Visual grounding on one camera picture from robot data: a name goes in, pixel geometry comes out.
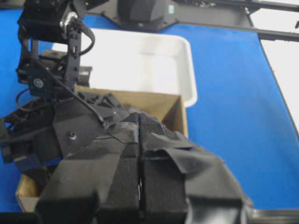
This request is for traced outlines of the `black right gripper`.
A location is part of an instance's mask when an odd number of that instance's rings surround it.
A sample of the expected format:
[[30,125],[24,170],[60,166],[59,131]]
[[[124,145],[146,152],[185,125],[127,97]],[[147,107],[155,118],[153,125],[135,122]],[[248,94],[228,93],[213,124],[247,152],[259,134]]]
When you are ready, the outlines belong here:
[[128,109],[112,93],[34,99],[0,119],[0,155],[22,173],[42,172],[128,116]]

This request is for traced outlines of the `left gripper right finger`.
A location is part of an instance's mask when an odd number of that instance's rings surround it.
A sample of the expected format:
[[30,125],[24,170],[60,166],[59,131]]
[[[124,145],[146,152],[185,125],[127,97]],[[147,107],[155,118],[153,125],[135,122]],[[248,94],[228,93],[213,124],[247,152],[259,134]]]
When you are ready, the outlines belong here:
[[251,201],[222,159],[139,116],[145,221],[149,224],[247,224]]

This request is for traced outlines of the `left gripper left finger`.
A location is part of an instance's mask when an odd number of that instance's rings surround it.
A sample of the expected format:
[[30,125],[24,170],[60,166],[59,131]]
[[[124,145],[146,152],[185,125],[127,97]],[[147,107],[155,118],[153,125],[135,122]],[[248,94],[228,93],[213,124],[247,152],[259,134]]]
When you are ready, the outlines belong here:
[[63,159],[35,213],[44,224],[139,223],[139,115]]

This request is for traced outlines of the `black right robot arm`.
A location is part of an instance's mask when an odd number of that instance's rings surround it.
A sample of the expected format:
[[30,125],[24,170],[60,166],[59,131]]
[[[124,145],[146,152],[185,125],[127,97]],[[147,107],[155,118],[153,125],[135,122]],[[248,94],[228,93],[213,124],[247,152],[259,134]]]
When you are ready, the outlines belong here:
[[80,59],[95,45],[84,24],[103,0],[26,0],[18,19],[21,45],[17,80],[33,98],[1,118],[5,163],[20,172],[42,171],[48,162],[89,144],[98,133],[128,116],[112,94],[76,90]]

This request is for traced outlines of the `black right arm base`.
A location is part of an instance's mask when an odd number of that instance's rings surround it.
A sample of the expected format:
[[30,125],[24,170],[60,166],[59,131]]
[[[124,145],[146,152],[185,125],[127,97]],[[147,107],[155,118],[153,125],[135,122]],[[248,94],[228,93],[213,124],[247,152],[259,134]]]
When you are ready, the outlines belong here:
[[87,0],[87,14],[103,16],[121,29],[158,32],[190,24],[253,32],[262,40],[298,42],[292,32],[255,28],[251,15],[260,9],[298,13],[297,4],[264,0]]

